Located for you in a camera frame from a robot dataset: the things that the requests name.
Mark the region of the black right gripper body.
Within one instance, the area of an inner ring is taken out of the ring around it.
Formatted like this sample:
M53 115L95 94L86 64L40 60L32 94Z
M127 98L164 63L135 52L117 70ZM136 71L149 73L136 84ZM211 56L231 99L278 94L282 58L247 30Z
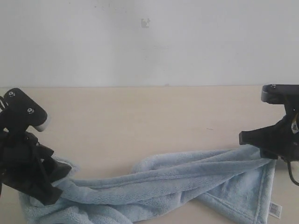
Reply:
M276 125L278 150L275 159L281 158L284 161L298 161L299 115L295 114L291 118L285 115Z

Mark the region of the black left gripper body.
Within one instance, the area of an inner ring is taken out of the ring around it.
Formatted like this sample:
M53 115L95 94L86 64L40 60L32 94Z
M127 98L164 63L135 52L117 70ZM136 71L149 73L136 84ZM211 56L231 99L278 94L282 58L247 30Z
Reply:
M27 131L0 132L0 182L24 194L52 194L54 151Z

